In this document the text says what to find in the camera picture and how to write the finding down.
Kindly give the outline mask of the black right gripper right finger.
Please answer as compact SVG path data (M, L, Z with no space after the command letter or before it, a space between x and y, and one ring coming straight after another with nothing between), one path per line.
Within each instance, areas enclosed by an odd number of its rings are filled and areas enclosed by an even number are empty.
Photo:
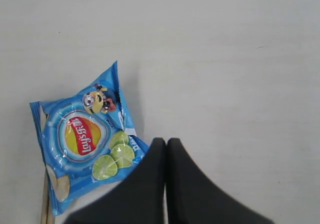
M165 185L170 224L273 223L215 185L178 138L166 145Z

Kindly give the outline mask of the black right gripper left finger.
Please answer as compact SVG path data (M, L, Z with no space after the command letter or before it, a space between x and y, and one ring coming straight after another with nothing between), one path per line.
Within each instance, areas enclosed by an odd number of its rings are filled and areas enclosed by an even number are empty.
M154 138L137 167L111 192L70 214L67 224L163 224L166 143Z

